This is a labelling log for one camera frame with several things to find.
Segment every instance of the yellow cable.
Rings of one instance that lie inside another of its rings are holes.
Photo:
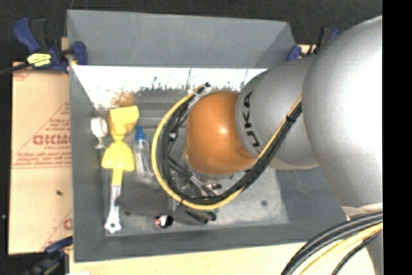
[[[153,168],[153,173],[158,180],[159,184],[162,186],[164,191],[172,198],[174,198],[177,202],[182,203],[186,205],[187,207],[191,207],[192,209],[197,209],[197,210],[203,210],[203,211],[208,211],[208,210],[213,210],[213,209],[218,209],[229,202],[233,201],[242,191],[243,188],[240,188],[237,190],[235,193],[230,194],[228,197],[224,198],[218,203],[214,204],[196,204],[196,203],[191,203],[188,202],[187,200],[182,199],[178,194],[176,194],[168,185],[167,183],[163,180],[162,176],[160,175],[160,172],[158,170],[158,165],[156,161],[156,150],[157,150],[157,144],[158,140],[160,138],[160,134],[163,130],[163,127],[165,126],[166,122],[169,120],[169,118],[173,115],[173,113],[182,105],[184,104],[187,100],[189,100],[194,93],[188,94],[185,97],[183,97],[181,100],[179,100],[163,117],[163,119],[160,121],[156,132],[154,133],[153,136],[153,143],[152,143],[152,148],[151,148],[151,162],[152,162],[152,168]],[[292,109],[289,111],[289,114],[293,112],[295,107],[298,105],[298,103],[301,101],[301,97],[296,101],[296,103],[293,105]],[[265,154],[266,150],[269,148],[269,145],[273,142],[273,140],[276,138],[277,134],[279,133],[281,127],[283,124],[286,122],[286,117],[283,119],[282,123],[279,125],[277,128],[276,132],[273,134],[272,138],[268,141],[266,144],[265,148],[263,148],[262,152],[258,156],[258,158],[255,160],[254,165],[256,162]]]
[[[336,255],[340,254],[342,251],[351,247],[352,245],[358,246],[359,241],[363,241],[366,238],[376,234],[377,232],[381,231],[384,227],[383,222],[378,223],[370,228],[364,229],[357,234],[350,236],[349,238],[340,241],[333,247],[329,248],[326,252],[322,253],[319,257],[317,257],[314,261],[312,261],[309,265],[307,265],[299,275],[309,274],[311,270],[316,267],[321,266],[322,264],[326,263],[328,260],[332,259]]]

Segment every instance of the cardboard sheet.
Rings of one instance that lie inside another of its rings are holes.
[[[29,68],[12,86],[8,253],[41,252],[73,231],[69,78]]]

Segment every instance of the yellow object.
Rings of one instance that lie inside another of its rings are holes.
[[[363,240],[383,230],[383,227],[384,227],[383,222],[380,222],[377,225],[364,229],[363,231],[358,232],[357,234],[350,236],[349,238],[345,240],[340,241],[338,244],[329,248],[326,252],[322,253],[318,258],[316,258],[309,265],[307,265],[300,272],[300,275],[310,274],[310,272],[313,271],[314,268],[319,267],[322,264],[326,263],[328,260],[333,258],[335,255],[343,252],[348,247],[351,247],[351,249],[355,248],[356,246],[361,244]]]
[[[112,109],[109,112],[108,125],[110,134],[114,141],[124,139],[124,136],[136,126],[139,119],[139,109],[137,106]]]
[[[121,185],[123,171],[135,169],[135,158],[128,144],[114,141],[104,152],[102,167],[113,170],[111,185]]]
[[[162,176],[160,175],[160,172],[158,170],[158,166],[157,166],[157,161],[156,161],[156,156],[157,156],[157,144],[158,144],[158,140],[160,137],[160,133],[163,130],[163,127],[165,126],[166,122],[169,120],[169,118],[173,115],[173,113],[182,105],[184,104],[187,100],[189,100],[195,93],[192,94],[188,94],[186,95],[184,98],[182,98],[181,100],[179,100],[167,113],[166,115],[163,117],[163,119],[160,121],[156,132],[154,133],[154,137],[153,137],[153,143],[152,143],[152,149],[151,149],[151,160],[152,160],[152,167],[153,167],[153,173],[156,177],[156,179],[158,180],[159,184],[162,186],[162,188],[164,189],[164,191],[172,198],[174,198],[176,201],[186,205],[187,207],[191,207],[192,209],[197,209],[197,210],[214,210],[214,209],[218,209],[226,204],[228,204],[229,202],[233,201],[242,191],[243,188],[239,189],[238,191],[236,191],[235,193],[232,193],[231,195],[229,195],[228,197],[226,197],[225,199],[221,200],[218,203],[215,204],[195,204],[195,203],[190,203],[186,200],[183,200],[178,194],[176,194],[172,189],[169,188],[169,186],[167,185],[167,183],[163,180]],[[295,108],[297,107],[297,105],[300,103],[301,101],[301,97],[298,98],[298,100],[296,101],[296,103],[292,106],[292,108],[290,109],[289,113],[287,114],[287,116],[284,117],[282,123],[280,123],[280,125],[278,126],[278,128],[276,129],[276,132],[273,134],[272,138],[268,141],[268,143],[266,144],[266,146],[263,148],[262,152],[260,153],[260,155],[258,156],[258,158],[255,160],[254,164],[256,164],[256,162],[265,154],[266,150],[269,148],[269,146],[271,145],[271,143],[274,141],[274,139],[277,137],[277,135],[279,134],[279,132],[281,131],[281,128],[283,127],[283,125],[286,122],[286,119],[292,114],[293,110],[295,110]]]
[[[46,66],[52,62],[52,56],[47,53],[33,53],[27,58],[27,62],[35,67]]]

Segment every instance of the blue cap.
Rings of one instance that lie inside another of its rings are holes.
[[[145,140],[146,136],[143,133],[143,127],[137,125],[136,126],[136,133],[135,133],[135,140]]]

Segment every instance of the plastic bottle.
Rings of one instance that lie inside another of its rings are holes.
[[[137,180],[150,184],[153,182],[154,174],[150,165],[149,142],[141,126],[136,126],[134,149]]]

